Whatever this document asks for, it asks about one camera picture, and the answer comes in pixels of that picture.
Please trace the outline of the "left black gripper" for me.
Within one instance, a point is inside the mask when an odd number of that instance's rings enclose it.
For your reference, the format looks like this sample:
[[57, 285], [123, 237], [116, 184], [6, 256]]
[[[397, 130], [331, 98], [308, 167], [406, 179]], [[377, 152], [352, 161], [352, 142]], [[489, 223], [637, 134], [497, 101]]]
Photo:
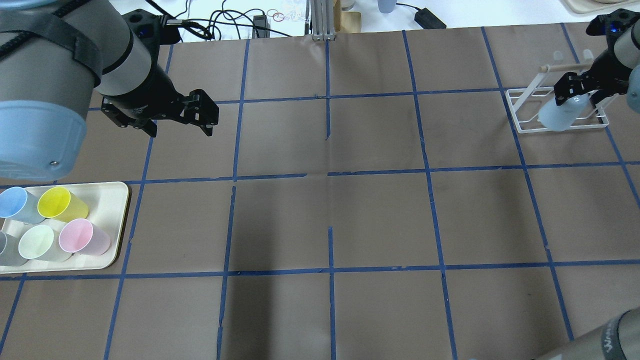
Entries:
[[220, 114], [218, 105], [203, 89], [194, 89], [188, 95], [176, 91], [169, 76], [157, 64], [132, 91], [103, 96], [100, 110], [116, 126], [132, 126], [151, 138], [157, 137], [155, 120], [194, 125], [212, 137]]

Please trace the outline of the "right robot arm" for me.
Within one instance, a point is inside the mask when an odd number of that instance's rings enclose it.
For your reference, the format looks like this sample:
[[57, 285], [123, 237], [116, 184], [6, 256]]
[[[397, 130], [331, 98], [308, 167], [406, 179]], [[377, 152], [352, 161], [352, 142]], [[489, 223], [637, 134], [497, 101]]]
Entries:
[[594, 92], [591, 102], [599, 104], [605, 98], [626, 95], [630, 109], [638, 113], [640, 28], [639, 13], [617, 9], [610, 14], [599, 14], [586, 27], [586, 35], [604, 36], [606, 50], [593, 62], [588, 70], [578, 74], [565, 73], [554, 85], [556, 106], [569, 99]]

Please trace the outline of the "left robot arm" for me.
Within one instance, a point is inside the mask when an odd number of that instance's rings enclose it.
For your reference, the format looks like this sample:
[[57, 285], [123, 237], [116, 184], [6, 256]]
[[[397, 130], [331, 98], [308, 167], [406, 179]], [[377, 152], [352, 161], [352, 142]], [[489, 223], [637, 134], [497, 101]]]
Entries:
[[207, 136], [219, 109], [203, 89], [183, 95], [158, 64], [159, 48], [197, 23], [108, 0], [1, 2], [0, 173], [55, 182], [74, 168], [93, 92], [116, 126], [157, 135], [157, 120]]

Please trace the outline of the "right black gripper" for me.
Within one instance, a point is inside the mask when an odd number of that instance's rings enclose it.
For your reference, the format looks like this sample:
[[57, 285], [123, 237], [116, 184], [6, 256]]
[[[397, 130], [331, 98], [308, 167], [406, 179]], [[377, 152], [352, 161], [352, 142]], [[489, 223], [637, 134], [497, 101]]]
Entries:
[[594, 59], [590, 68], [581, 74], [567, 71], [554, 84], [558, 106], [575, 96], [595, 91], [593, 105], [629, 89], [632, 73], [632, 12], [614, 10], [599, 14], [586, 27], [585, 34], [606, 39], [606, 50]]

